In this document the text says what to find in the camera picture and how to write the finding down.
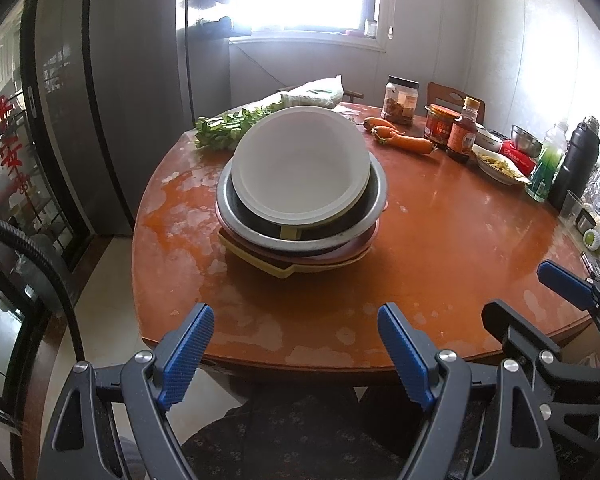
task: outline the black hose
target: black hose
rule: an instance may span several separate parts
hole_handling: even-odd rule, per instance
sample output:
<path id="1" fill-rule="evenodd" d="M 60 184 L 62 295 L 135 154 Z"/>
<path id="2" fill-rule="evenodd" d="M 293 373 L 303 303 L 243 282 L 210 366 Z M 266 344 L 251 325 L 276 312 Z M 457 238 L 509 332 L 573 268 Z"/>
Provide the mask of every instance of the black hose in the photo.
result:
<path id="1" fill-rule="evenodd" d="M 78 320 L 75 318 L 71 298 L 66 290 L 64 281 L 52 265 L 51 261 L 31 238 L 3 220 L 0 220 L 0 242 L 32 261 L 49 280 L 58 295 L 62 310 L 64 311 L 64 316 L 66 317 L 71 342 L 74 344 L 75 359 L 77 361 L 84 361 L 82 338 L 80 337 Z"/>

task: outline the peeling table surface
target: peeling table surface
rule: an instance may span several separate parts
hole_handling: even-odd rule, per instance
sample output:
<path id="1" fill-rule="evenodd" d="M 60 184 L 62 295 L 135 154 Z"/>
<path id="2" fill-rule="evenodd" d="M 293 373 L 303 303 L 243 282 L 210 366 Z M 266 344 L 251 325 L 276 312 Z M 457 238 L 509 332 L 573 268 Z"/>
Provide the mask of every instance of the peeling table surface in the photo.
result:
<path id="1" fill-rule="evenodd" d="M 346 107 L 356 122 L 380 112 Z M 422 136 L 424 123 L 416 117 L 402 130 Z M 196 150 L 184 133 L 155 171 L 136 221 L 132 278 L 144 341 L 160 341 L 203 301 L 216 315 L 205 356 L 218 364 L 372 372 L 392 369 L 376 330 L 376 311 L 387 301 L 439 348 L 465 358 L 500 349 L 480 320 L 493 298 L 550 335 L 588 322 L 536 278 L 546 258 L 584 276 L 550 206 L 533 202 L 522 186 L 494 181 L 475 161 L 414 155 L 365 138 L 389 186 L 370 252 L 343 269 L 279 280 L 225 252 L 214 201 L 231 154 Z"/>

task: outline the blue rubber pad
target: blue rubber pad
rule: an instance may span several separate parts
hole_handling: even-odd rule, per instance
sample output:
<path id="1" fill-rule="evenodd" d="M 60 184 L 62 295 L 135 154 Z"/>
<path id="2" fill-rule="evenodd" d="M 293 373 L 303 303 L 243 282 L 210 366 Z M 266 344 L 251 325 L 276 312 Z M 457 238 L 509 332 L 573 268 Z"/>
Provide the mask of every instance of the blue rubber pad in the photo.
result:
<path id="1" fill-rule="evenodd" d="M 538 281 L 580 310 L 596 307 L 596 299 L 589 283 L 564 267 L 545 260 L 538 265 Z"/>
<path id="2" fill-rule="evenodd" d="M 205 305 L 176 346 L 162 373 L 156 402 L 166 412 L 184 399 L 200 359 L 214 333 L 214 313 Z"/>
<path id="3" fill-rule="evenodd" d="M 425 412 L 428 411 L 436 403 L 429 384 L 429 370 L 409 335 L 387 306 L 378 310 L 378 333 L 409 398 Z"/>

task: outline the blue gripper pad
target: blue gripper pad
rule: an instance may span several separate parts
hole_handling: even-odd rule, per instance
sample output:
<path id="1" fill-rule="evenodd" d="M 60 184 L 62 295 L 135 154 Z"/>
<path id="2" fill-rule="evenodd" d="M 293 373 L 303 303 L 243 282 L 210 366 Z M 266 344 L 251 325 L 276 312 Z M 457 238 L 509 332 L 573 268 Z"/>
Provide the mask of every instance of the blue gripper pad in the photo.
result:
<path id="1" fill-rule="evenodd" d="M 430 410 L 436 403 L 432 386 L 440 380 L 436 346 L 409 324 L 395 303 L 378 310 L 378 333 L 409 398 Z"/>
<path id="2" fill-rule="evenodd" d="M 580 310 L 596 307 L 596 299 L 589 283 L 564 267 L 545 260 L 538 265 L 538 281 Z"/>
<path id="3" fill-rule="evenodd" d="M 213 333 L 214 311 L 198 303 L 184 322 L 165 334 L 155 348 L 155 400 L 165 412 L 184 398 Z"/>

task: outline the bottle with yellow cap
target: bottle with yellow cap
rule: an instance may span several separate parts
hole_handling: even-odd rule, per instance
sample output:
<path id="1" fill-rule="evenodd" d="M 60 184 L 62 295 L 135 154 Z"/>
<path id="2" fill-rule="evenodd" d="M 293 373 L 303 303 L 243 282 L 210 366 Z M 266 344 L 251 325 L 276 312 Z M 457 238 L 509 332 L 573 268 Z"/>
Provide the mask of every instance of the bottle with yellow cap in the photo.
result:
<path id="1" fill-rule="evenodd" d="M 446 144 L 446 154 L 458 162 L 469 160 L 469 153 L 474 146 L 475 134 L 478 127 L 475 120 L 478 118 L 478 108 L 480 101 L 467 97 L 464 99 L 464 108 L 460 117 L 454 121 Z"/>

